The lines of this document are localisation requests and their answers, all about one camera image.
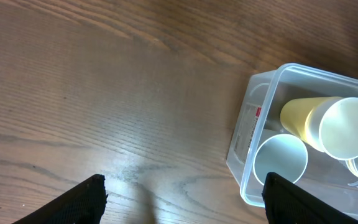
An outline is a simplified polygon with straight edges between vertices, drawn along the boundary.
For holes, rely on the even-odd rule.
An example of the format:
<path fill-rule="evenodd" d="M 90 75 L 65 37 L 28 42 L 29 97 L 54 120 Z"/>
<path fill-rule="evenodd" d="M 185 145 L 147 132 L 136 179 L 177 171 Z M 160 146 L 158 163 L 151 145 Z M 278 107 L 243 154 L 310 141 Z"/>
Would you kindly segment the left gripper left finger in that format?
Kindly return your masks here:
<path fill-rule="evenodd" d="M 108 194 L 105 176 L 95 174 L 14 224 L 99 224 Z"/>

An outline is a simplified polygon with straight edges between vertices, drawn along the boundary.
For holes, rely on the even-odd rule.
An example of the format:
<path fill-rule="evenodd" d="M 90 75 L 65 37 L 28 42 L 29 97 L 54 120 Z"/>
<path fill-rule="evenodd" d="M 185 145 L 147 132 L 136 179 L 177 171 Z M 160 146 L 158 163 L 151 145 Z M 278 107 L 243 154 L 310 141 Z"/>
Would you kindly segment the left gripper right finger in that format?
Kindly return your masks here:
<path fill-rule="evenodd" d="M 275 172 L 267 174 L 262 198 L 269 224 L 358 224 Z"/>

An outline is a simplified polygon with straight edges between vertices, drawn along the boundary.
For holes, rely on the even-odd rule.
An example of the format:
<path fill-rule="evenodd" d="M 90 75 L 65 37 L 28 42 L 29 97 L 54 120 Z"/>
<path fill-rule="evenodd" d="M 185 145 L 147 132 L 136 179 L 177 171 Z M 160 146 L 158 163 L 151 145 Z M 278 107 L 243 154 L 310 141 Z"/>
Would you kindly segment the grey plastic cup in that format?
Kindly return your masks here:
<path fill-rule="evenodd" d="M 252 163 L 257 181 L 264 185 L 269 172 L 275 172 L 295 183 L 301 179 L 308 165 L 308 151 L 304 142 L 291 134 L 277 134 L 266 130 Z"/>

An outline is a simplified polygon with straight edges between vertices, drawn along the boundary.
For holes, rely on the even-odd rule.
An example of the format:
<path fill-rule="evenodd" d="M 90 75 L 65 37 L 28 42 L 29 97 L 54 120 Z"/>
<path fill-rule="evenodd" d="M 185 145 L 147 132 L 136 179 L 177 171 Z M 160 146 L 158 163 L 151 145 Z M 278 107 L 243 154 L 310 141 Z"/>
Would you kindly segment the yellow plastic cup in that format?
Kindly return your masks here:
<path fill-rule="evenodd" d="M 340 100 L 341 97 L 298 98 L 287 102 L 280 112 L 282 126 L 305 143 L 316 148 L 308 139 L 309 123 L 318 106 L 329 100 Z"/>

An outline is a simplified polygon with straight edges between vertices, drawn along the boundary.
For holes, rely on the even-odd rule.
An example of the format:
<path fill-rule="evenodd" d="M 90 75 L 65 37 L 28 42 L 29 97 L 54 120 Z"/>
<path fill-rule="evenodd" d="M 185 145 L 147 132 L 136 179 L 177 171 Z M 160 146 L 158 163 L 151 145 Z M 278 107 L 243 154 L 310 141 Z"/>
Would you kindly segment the white plastic cup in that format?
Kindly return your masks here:
<path fill-rule="evenodd" d="M 358 98 L 321 97 L 308 113 L 306 142 L 337 160 L 358 157 Z"/>

